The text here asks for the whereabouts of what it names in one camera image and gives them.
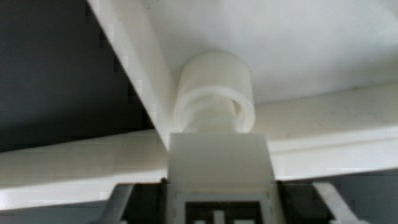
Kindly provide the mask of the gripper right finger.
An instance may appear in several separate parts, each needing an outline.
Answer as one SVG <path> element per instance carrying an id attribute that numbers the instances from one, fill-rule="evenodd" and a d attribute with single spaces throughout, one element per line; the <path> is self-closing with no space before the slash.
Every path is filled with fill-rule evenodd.
<path id="1" fill-rule="evenodd" d="M 372 224 L 325 181 L 277 182 L 286 224 Z"/>

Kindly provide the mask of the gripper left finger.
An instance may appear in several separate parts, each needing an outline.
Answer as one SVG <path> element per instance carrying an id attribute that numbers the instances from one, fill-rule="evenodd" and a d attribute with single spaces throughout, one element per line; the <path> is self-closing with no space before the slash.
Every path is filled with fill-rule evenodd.
<path id="1" fill-rule="evenodd" d="M 166 224 L 167 184 L 118 184 L 94 224 Z"/>

